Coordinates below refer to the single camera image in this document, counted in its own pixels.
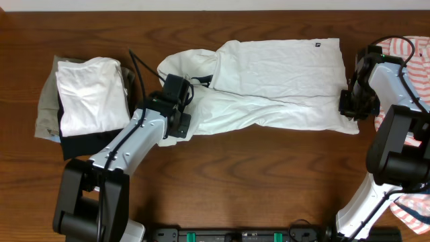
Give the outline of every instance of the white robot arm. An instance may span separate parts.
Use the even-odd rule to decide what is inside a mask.
[[[407,69],[403,68],[402,64],[403,61],[400,58],[383,55],[379,46],[369,46],[363,50],[361,55],[359,53],[357,56],[355,74],[350,83],[352,91],[342,93],[339,109],[342,114],[350,118],[362,119],[366,118],[368,114],[378,115],[379,105],[388,111],[386,119],[380,127],[381,130],[368,152],[366,163],[369,173],[348,205],[336,215],[337,232],[348,238],[366,239],[371,227],[390,203],[402,195],[395,193],[385,200],[385,194],[401,191],[411,183],[424,183],[429,179],[428,175],[415,174],[417,177],[413,181],[413,175],[411,175],[415,173],[413,169],[417,168],[416,164],[422,164],[423,166],[420,168],[423,172],[428,172],[429,164],[425,162],[426,157],[423,156],[425,145],[423,144],[421,148],[406,147],[403,151],[406,135],[415,136],[422,139],[424,143],[428,143],[428,136],[424,135],[428,122],[425,114],[430,107],[419,99],[418,93],[409,81]],[[409,92],[418,98],[412,98]],[[399,106],[406,107],[406,110],[399,112]],[[407,149],[412,149],[417,154],[421,153],[421,157],[417,155],[417,158],[422,158],[422,161],[408,160],[410,157],[407,157],[406,154],[411,152],[407,152]],[[400,163],[394,158],[394,161],[389,160],[392,158],[390,155],[395,153],[404,155],[401,161],[403,164],[400,165],[403,165],[402,171],[389,171],[387,173],[391,174],[384,174],[387,171],[388,162]],[[362,222],[380,202],[382,204],[376,213],[364,227],[360,228]]]
[[[167,136],[185,138],[191,120],[183,113],[189,102],[189,88],[184,78],[168,75],[163,91],[152,93],[144,105],[145,112],[138,108],[127,127],[106,148],[88,161],[72,159],[67,163],[54,231],[66,235],[70,242],[142,241],[143,225],[128,219],[130,176],[160,140]],[[98,191],[99,187],[103,187],[99,201],[83,196],[83,191]]]

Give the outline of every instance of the wood grain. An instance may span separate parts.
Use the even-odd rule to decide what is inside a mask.
[[[182,50],[228,40],[340,38],[347,74],[358,49],[385,35],[430,36],[428,11],[7,13],[0,23],[0,241],[64,241],[51,224],[65,163],[58,144],[34,138],[40,90],[52,58],[108,56],[131,67],[127,49],[156,67]],[[148,91],[160,89],[144,73]],[[130,217],[191,227],[286,227],[324,223],[366,173],[375,134],[251,126],[155,147],[131,183]],[[390,211],[378,225],[417,236]]]

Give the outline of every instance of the red and white stripes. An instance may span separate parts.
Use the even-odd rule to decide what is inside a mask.
[[[426,223],[423,223],[416,219],[414,216],[410,215],[406,211],[404,211],[401,207],[397,206],[395,203],[390,204],[391,212],[396,215],[402,222],[404,222],[407,227],[412,229],[416,234],[421,235],[423,233],[426,233],[430,231],[430,226]]]

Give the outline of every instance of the green connector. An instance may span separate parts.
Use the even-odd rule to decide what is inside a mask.
[[[196,234],[187,233],[187,242],[196,242]]]
[[[273,236],[275,237],[274,242],[282,242],[282,234],[281,233],[275,233]]]

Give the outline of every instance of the black cable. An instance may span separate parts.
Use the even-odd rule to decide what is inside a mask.
[[[294,226],[295,224],[297,224],[298,222],[305,222],[305,223],[307,223],[308,225],[310,225],[310,222],[308,222],[306,219],[298,219],[298,220],[296,220],[296,221],[292,222],[292,223],[290,224],[290,228],[288,229],[288,236],[290,237],[290,239],[291,239],[293,242],[298,242],[298,241],[297,241],[297,239],[296,239],[296,238],[294,238],[295,236],[291,236],[291,230],[293,229],[293,226]]]
[[[114,160],[116,153],[118,152],[118,150],[120,149],[120,147],[126,142],[126,140],[128,138],[130,138],[130,136],[132,136],[132,134],[134,133],[134,131],[136,131],[144,122],[144,117],[146,114],[146,108],[144,107],[145,101],[146,101],[146,94],[145,94],[145,88],[143,85],[143,79],[142,79],[142,75],[140,74],[140,70],[139,67],[136,63],[135,58],[138,59],[138,61],[144,65],[150,72],[152,72],[153,74],[155,74],[155,72],[149,68],[143,61],[141,61],[133,52],[132,50],[128,50],[132,61],[133,61],[133,65],[134,68],[136,69],[138,78],[139,78],[139,82],[140,82],[140,88],[142,91],[142,96],[143,96],[143,107],[142,107],[142,116],[140,117],[140,119],[138,120],[137,124],[133,127],[132,130],[130,130],[129,133],[126,134],[126,136],[115,146],[115,148],[109,153],[109,157],[107,158],[106,164],[103,168],[103,171],[101,173],[101,179],[99,181],[99,216],[97,217],[97,242],[102,242],[103,241],[103,235],[101,234],[101,228],[102,228],[102,222],[103,222],[103,197],[104,197],[104,193],[105,193],[105,188],[104,188],[104,183],[106,180],[106,171],[109,169],[110,163]],[[158,78],[160,78],[161,80],[165,81],[162,77],[160,77],[159,75],[155,74]]]
[[[136,57],[136,59],[148,70],[150,71],[152,74],[154,74],[156,77],[158,77],[159,79],[161,79],[161,81],[166,82],[166,80],[164,80],[164,78],[162,78],[158,73],[156,73],[154,70],[152,70],[147,64],[145,64],[138,56],[136,56],[131,50],[129,50],[130,52],[130,56],[132,55],[133,57]]]
[[[383,38],[380,38],[380,39],[373,41],[371,44],[378,44],[381,41],[384,41],[384,40],[387,40],[390,38],[399,38],[399,39],[405,40],[406,42],[408,42],[410,44],[410,46],[412,48],[412,52],[409,55],[409,57],[400,65],[400,68],[398,69],[397,75],[398,75],[398,78],[400,79],[400,82],[402,83],[403,87],[406,89],[409,96],[411,97],[412,102],[415,105],[417,105],[417,107],[422,111],[422,113],[428,114],[428,111],[420,104],[419,97],[415,97],[414,93],[409,88],[408,84],[406,83],[406,81],[403,78],[403,75],[404,75],[403,69],[406,67],[406,64],[412,59],[412,57],[414,56],[414,53],[415,53],[415,46],[412,43],[412,41],[409,40],[408,38],[403,37],[403,36],[386,36],[386,37],[383,37]]]

